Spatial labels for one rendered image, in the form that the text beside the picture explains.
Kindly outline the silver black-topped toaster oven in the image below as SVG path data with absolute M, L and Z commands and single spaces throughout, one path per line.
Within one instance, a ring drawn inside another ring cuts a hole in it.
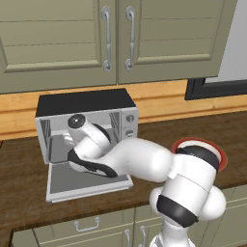
M 103 91 L 77 92 L 39 97 L 35 117 L 41 153 L 45 164 L 67 161 L 70 147 L 65 143 L 64 135 L 69 133 L 68 119 L 82 114 L 92 124 L 103 127 L 110 136 L 111 148 L 123 139 L 125 132 L 134 131 L 137 136 L 139 110 L 125 88 Z M 129 123 L 127 115 L 133 115 Z

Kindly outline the silver toaster oven door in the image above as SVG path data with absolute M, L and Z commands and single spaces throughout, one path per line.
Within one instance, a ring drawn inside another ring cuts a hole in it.
M 129 189 L 133 181 L 129 175 L 105 178 L 73 170 L 67 162 L 49 164 L 46 200 L 58 203 Z

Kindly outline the olive base cupboard door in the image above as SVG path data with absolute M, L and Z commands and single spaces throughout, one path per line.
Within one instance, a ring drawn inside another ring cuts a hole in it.
M 142 242 L 142 233 L 140 232 L 141 226 L 146 227 L 146 247 L 150 247 L 153 238 L 160 233 L 162 219 L 160 217 L 155 217 L 152 219 L 136 221 L 134 223 L 133 247 L 138 247 Z
M 127 239 L 124 228 L 116 228 L 99 233 L 81 234 L 77 237 L 41 243 L 41 247 L 126 247 Z M 132 247 L 132 232 L 130 230 L 130 246 Z

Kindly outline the olive drawer front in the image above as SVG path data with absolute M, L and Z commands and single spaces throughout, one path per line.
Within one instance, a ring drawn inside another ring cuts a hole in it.
M 96 224 L 95 222 L 96 217 L 100 218 L 98 229 L 84 233 L 92 233 L 99 230 L 106 230 L 108 228 L 130 224 L 134 221 L 134 209 L 133 208 L 124 209 L 124 210 L 114 211 L 101 215 L 39 227 L 34 229 L 34 233 L 38 238 L 39 244 L 46 243 L 52 240 L 60 240 L 62 238 L 78 236 L 81 233 L 79 233 L 75 229 L 73 223 L 75 221 L 79 221 L 81 229 L 88 228 Z

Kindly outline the red-rimmed white plate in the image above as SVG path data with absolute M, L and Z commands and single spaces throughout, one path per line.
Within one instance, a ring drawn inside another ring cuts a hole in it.
M 185 137 L 176 140 L 172 145 L 172 152 L 176 152 L 177 148 L 182 148 L 186 146 L 197 145 L 206 147 L 211 150 L 219 159 L 219 172 L 222 172 L 228 164 L 228 157 L 226 153 L 216 144 L 199 137 Z

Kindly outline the olive base cupboard run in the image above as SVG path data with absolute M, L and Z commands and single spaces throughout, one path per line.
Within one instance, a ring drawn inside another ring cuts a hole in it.
M 200 247 L 238 247 L 247 244 L 247 184 L 223 191 L 227 208 L 206 226 Z

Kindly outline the olive wall cupboard door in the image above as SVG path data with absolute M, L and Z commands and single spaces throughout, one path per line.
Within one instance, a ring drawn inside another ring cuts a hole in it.
M 0 0 L 0 94 L 115 84 L 115 27 L 116 0 Z
M 237 0 L 119 0 L 119 82 L 214 77 L 219 73 Z M 126 8 L 135 10 L 133 69 Z

